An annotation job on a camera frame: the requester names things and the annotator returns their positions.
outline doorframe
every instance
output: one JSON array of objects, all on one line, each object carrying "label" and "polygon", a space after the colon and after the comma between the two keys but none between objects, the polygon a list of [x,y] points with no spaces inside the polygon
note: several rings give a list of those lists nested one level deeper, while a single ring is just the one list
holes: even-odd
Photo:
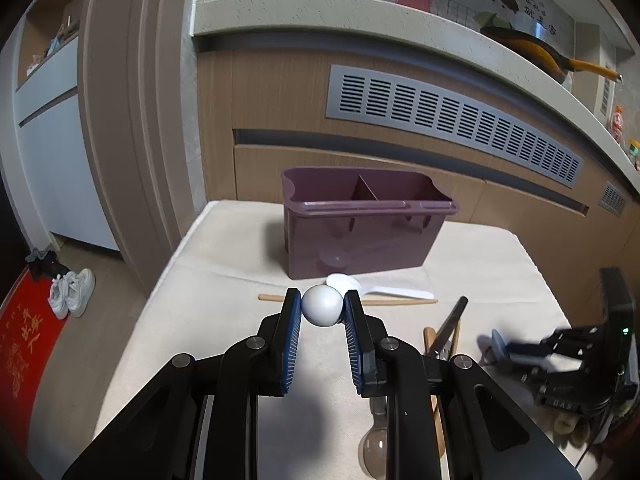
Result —
[{"label": "doorframe", "polygon": [[195,218],[180,110],[184,0],[84,0],[82,132],[127,265],[149,294]]}]

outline white drawer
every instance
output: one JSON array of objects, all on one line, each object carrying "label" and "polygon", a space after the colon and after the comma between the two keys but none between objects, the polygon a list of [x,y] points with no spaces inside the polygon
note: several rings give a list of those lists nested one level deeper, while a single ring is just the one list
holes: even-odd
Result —
[{"label": "white drawer", "polygon": [[15,93],[18,123],[59,95],[78,86],[78,38],[57,51]]}]

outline screw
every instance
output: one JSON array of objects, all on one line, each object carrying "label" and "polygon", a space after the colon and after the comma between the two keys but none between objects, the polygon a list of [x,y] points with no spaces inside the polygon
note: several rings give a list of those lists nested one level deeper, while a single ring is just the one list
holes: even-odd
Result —
[{"label": "screw", "polygon": [[456,355],[453,359],[453,364],[463,370],[469,370],[474,365],[473,359],[468,355]]},{"label": "screw", "polygon": [[184,368],[190,362],[191,362],[191,356],[189,354],[174,355],[174,358],[171,359],[171,364],[176,368]]},{"label": "screw", "polygon": [[246,340],[246,345],[251,350],[259,350],[264,346],[264,339],[262,339],[259,335],[252,335]]},{"label": "screw", "polygon": [[396,350],[400,346],[400,343],[395,337],[383,337],[380,340],[380,346],[385,350]]}]

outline blue gripper pad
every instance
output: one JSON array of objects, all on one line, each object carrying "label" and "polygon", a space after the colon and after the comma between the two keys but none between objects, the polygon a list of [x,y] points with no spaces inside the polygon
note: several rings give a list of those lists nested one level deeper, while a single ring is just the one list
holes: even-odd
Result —
[{"label": "blue gripper pad", "polygon": [[346,294],[344,297],[342,314],[344,316],[344,332],[347,336],[347,347],[349,349],[349,361],[351,362],[351,377],[353,378],[353,384],[355,384],[358,394],[362,394],[362,351],[358,344],[358,329],[356,328],[356,322],[353,317],[353,308],[349,294]]},{"label": "blue gripper pad", "polygon": [[[291,291],[295,291],[295,296],[293,298],[290,297]],[[296,365],[298,338],[300,337],[300,320],[302,318],[302,297],[300,296],[300,291],[296,288],[290,288],[287,291],[282,313],[280,314],[281,316],[286,312],[286,310],[288,310],[286,308],[287,300],[292,300],[292,305],[288,312],[289,320],[286,325],[287,335],[282,352],[282,376],[280,378],[280,385],[282,387],[283,394],[286,394],[289,391],[291,381],[293,381],[293,369]]]}]

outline purple plastic box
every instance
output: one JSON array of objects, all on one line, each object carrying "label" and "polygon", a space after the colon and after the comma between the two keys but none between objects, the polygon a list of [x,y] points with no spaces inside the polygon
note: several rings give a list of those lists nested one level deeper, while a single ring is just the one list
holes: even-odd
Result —
[{"label": "purple plastic box", "polygon": [[290,168],[282,173],[289,277],[418,267],[458,204],[414,171]]}]

